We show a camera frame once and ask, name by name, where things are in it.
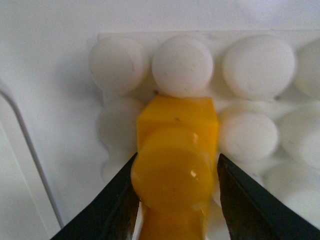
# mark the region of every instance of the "white ball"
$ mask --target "white ball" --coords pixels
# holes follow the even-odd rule
[[[320,170],[320,107],[310,105],[287,114],[279,125],[281,145],[296,161]]]
[[[289,44],[277,37],[251,36],[227,51],[222,68],[226,84],[237,96],[267,100],[282,93],[291,83],[296,55]]]
[[[178,98],[196,96],[209,84],[213,70],[214,60],[207,46],[185,35],[165,41],[152,59],[155,82]]]
[[[106,105],[96,122],[102,142],[111,148],[136,149],[136,120],[144,107],[140,101],[131,98],[121,98]]]
[[[126,94],[147,76],[150,60],[140,43],[124,37],[108,37],[91,49],[89,67],[95,84],[105,93]]]
[[[295,86],[309,97],[320,100],[320,39],[299,51],[298,63]]]
[[[320,228],[320,175],[314,169],[288,162],[271,169],[264,179],[272,195]]]
[[[278,146],[278,138],[275,123],[262,113],[226,111],[221,116],[218,145],[234,161],[269,157]]]

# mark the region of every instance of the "white background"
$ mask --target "white background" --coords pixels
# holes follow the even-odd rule
[[[0,91],[66,224],[105,186],[102,101],[88,68],[98,32],[319,28],[318,0],[2,0]]]

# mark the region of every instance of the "white surface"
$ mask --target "white surface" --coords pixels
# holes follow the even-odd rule
[[[229,48],[222,68],[227,85],[237,96],[263,101],[290,85],[296,72],[296,55],[280,38],[250,36]]]
[[[59,230],[16,115],[0,93],[0,239],[43,240]]]
[[[147,76],[150,61],[137,41],[109,37],[98,41],[90,51],[89,67],[95,84],[106,94],[124,95]]]
[[[88,67],[98,32],[319,29],[319,11],[318,0],[0,1],[0,88],[21,112],[62,222],[105,186],[108,151],[95,126],[101,93]],[[298,48],[318,36],[290,43]],[[222,90],[217,99],[227,105],[226,97],[234,97]],[[306,101],[291,88],[279,104],[262,105],[278,118],[292,102]]]
[[[144,108],[142,102],[133,98],[109,102],[96,122],[102,142],[119,150],[137,150],[136,121]]]
[[[298,53],[299,68],[296,87],[306,95],[320,100],[320,40],[305,46]]]
[[[200,40],[176,36],[166,40],[152,58],[152,75],[166,94],[177,98],[195,97],[211,81],[214,61]]]

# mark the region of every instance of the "yellow block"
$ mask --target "yellow block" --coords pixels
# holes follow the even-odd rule
[[[143,203],[140,240],[204,239],[218,127],[210,97],[157,96],[139,116],[131,180]]]

